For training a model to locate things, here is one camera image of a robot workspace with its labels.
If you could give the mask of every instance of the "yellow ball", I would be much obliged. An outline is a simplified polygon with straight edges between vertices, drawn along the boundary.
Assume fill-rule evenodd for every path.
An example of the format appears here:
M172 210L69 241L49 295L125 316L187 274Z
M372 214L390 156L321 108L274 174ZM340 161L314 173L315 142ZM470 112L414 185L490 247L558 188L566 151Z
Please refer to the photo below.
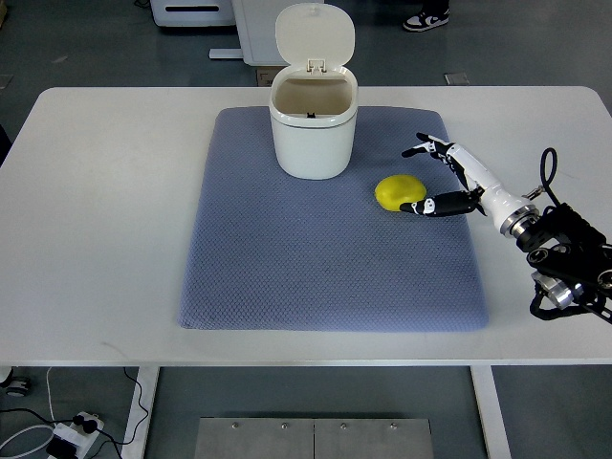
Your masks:
M376 185L374 196L385 210L399 212L401 204L425 199L426 189L423 182L412 175L392 175Z

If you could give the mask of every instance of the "sneaker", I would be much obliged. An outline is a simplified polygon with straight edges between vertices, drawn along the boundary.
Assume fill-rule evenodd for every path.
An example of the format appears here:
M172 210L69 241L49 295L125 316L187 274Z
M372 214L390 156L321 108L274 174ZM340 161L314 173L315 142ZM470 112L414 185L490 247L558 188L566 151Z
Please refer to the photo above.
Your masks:
M402 25L407 32L424 32L448 22L448 10L443 14L429 14L421 11L416 16L406 19Z

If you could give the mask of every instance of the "electrical cable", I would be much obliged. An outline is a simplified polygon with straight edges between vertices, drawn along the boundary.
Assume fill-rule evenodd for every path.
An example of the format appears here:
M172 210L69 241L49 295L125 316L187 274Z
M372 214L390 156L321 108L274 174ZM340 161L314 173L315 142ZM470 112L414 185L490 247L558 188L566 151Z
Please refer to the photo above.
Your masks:
M17 454L15 456L0 456L0 459L18 459L20 457L26 457L29 456L30 454L34 454L35 452L43 449L44 447L46 447L47 445L49 445L51 443L51 441L54 439L54 430L51 426L47 426L45 424L38 424L36 426L30 426L30 427L26 427L22 430L19 430L17 433L13 434L11 437L9 437L8 440L6 440L5 442L2 443L2 445L0 445L0 451L2 450L2 448L4 448L6 445L8 445L11 441L13 441L15 438L17 438L18 436L30 431L30 430L34 430L35 428L47 428L48 430L51 431L51 436L47 439L47 441L45 443L43 443L42 445L34 448L34 449L30 449L27 452L22 452L21 454Z
M123 367L123 374L125 375L125 377L128 380L134 382L136 384L136 386L139 388L138 406L141 408L142 411L144 411L144 416L136 423L136 426L134 427L134 431L132 432L132 438L128 442L118 442L117 440L115 440L112 436L110 436L106 432L103 432L102 430L96 429L99 433L101 433L102 435L108 437L109 440L106 440L105 442L103 442L99 446L98 451L96 451L96 454L94 454L93 456L90 456L88 459L94 459L96 456L98 456L98 454L102 451L102 448L104 448L104 445L106 445L107 443L112 443L113 444L113 447L115 447L115 452L117 453L118 457L121 458L118 446L126 446L126 445L130 445L131 443L134 443L134 440L136 439L136 432L138 430L138 427L150 415L149 410L146 409L142 405L142 385L138 382L138 380L136 380L135 378L133 378L133 377L131 377L130 375L127 374L127 369L125 367Z
M49 372L50 372L50 371L51 371L51 368L49 368L49 370L47 370L47 377L49 377ZM131 438L131 439L130 439L128 442L118 442L117 440L115 440L115 438L114 438L114 437L113 437L111 434L106 433L104 430L102 430L102 429L100 429L100 428L96 428L96 431L97 431L97 432L99 432L99 433L101 433L103 436L107 437L107 438L108 438L108 440L107 440L107 441L105 441L104 443L102 443L102 445L100 445L100 447L99 447L98 451L96 452L96 454L94 454L93 456L91 456L89 459L93 459L94 457L96 457L96 456L99 454L99 452L102 450L102 447L103 447L103 446L104 446L106 443L112 443L112 444L113 444L113 447L115 448L115 452L117 453L117 456L118 456L118 457L121 459L121 453L120 453L120 451L119 451L119 446L130 445L131 443L133 443L133 442L134 442L134 440L136 439L136 432L137 432L137 430L138 430L138 427L139 427L139 426L140 426L140 425L141 425L141 424L144 422L144 420L145 420L146 418L148 418L148 417L149 417L149 415L150 415L149 410L148 410L148 409L146 409L146 408L145 408L145 407L142 405L142 385L141 385L141 384L138 382L138 380L136 380L135 378L133 378L133 377L131 377L130 375L128 375L128 374L127 374L127 369L126 369L125 367L123 367L123 374L125 375L125 377L126 377L128 380L130 380L130 381L134 382L134 383L136 384L136 386L139 388L138 405L139 405L139 407L142 409L142 411L144 411L144 416L143 416L143 417L142 417L142 418L141 418L141 419L140 419L140 420L139 420L139 421L136 423L136 426L134 427L134 432L132 433L132 438ZM48 385L48 386L47 386L47 388L49 388L49 379L47 379L47 385ZM50 410L53 412L52 405L51 405L51 390L49 391L49 409L50 409ZM26 413L30 413L30 414L32 414L33 416L35 416L36 418L38 418L40 421L42 421L43 423L45 423L45 424L47 424L47 425L48 425L48 424L54 424L54 425L57 425L57 424L59 424L59 423L71 423L71 422L73 422L73 421L74 421L74 419L68 419L68 420L56 420L56 419L53 419L53 417L52 417L52 419L51 419L51 420L47 420L47 419L43 418L41 415L39 415L38 413L36 413L35 411L32 411L31 409L28 409L28 408L11 408L11 409L0 409L0 413L13 413L13 412L26 412ZM27 430L29 430L29 429L31 429L31 428L39 428L39 427L40 427L40 428L42 428L42 426L33 426L33 427L29 427L28 429L25 429L24 431L27 431ZM13 438L14 438L14 436L13 436L13 437L11 437L9 440L7 440L7 441L6 441L6 442L5 442L5 443L4 443L2 446L0 446L0 449L2 449L2 447L3 447L5 444L7 444L7 443L8 443L10 440L12 440ZM39 450L39 449L41 449L41 448L43 448L43 447L47 446L47 444L48 444L49 442L51 442L51 439L50 439L50 440L49 440L47 443L45 443L45 445L43 445L42 447L39 447L39 448L38 448L38 449L36 449L36 450Z
M53 407L53 405L51 404L51 385L49 384L49 373L51 372L51 369L52 369L52 368L53 368L53 367L52 367L52 366L50 366L50 367L49 367L49 369L47 370L47 377L46 377L46 380L47 380L47 397L48 397L48 399L49 399L49 412L51 413L51 419L54 419L54 418L55 418L55 415L54 415L54 407Z
M552 165L551 173L547 178L546 177L546 162L548 160L549 155L553 159L553 165ZM542 153L542 156L539 162L539 178L542 181L542 186L544 187L546 194L548 194L548 196L551 198L555 206L559 207L561 205L561 202L559 201L559 199L557 199L557 196L555 196L555 193L551 189L551 183L555 179L556 174L557 174L557 151L552 147L546 148L544 152Z

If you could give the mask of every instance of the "trash bin lid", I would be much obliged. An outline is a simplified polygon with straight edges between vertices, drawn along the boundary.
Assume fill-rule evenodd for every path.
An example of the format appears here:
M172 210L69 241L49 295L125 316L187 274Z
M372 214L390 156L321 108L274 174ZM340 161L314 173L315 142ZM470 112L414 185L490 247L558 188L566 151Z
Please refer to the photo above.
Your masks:
M309 59L325 59L326 67L344 65L355 50L355 26L338 7L300 3L278 15L276 44L292 65L306 67Z

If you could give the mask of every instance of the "floor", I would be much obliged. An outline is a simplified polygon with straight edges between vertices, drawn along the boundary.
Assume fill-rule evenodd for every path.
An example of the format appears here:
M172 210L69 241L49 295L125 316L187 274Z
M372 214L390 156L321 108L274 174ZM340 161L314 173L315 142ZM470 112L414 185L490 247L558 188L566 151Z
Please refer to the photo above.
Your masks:
M11 80L0 89L0 124L12 140L38 95L55 86L256 84L255 70L242 61L208 59L211 48L239 47L232 27L162 30L151 10L131 0L7 3L0 81ZM347 66L362 86L444 85L444 73L465 72L472 85L588 86L612 112L609 0L453 0L447 26L418 34L400 27L419 10L416 1L328 3L355 23L356 49ZM32 395L0 396L0 408L47 413L46 369L19 371L36 381ZM109 428L122 429L133 385L119 369L57 368L50 375L59 410L72 416L92 409ZM494 375L514 457L612 458L605 395L612 367L498 367ZM156 404L148 459L193 457L201 416L274 413L427 417L437 459L486 457L462 368L172 368L162 371ZM0 417L0 442L28 422L9 416ZM24 448L36 444L33 437L21 441ZM2 454L24 450L11 448ZM106 446L97 457L116 455Z

